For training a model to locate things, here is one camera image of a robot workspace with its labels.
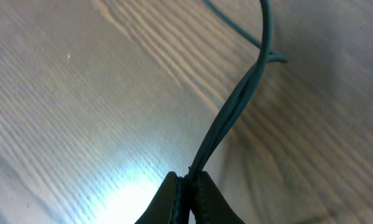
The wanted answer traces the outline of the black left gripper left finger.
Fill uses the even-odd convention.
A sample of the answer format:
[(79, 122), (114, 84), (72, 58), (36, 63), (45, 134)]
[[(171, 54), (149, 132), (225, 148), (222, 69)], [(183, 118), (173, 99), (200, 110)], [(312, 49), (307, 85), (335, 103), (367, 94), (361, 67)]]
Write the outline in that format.
[(168, 172), (152, 201), (135, 224), (177, 224), (182, 217), (182, 179)]

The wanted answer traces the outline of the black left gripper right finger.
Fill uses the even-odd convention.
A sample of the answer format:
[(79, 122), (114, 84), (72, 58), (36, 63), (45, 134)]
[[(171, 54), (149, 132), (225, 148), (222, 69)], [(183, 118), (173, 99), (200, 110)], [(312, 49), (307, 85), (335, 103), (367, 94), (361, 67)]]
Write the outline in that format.
[(192, 212), (197, 224), (244, 224), (206, 171), (192, 184)]

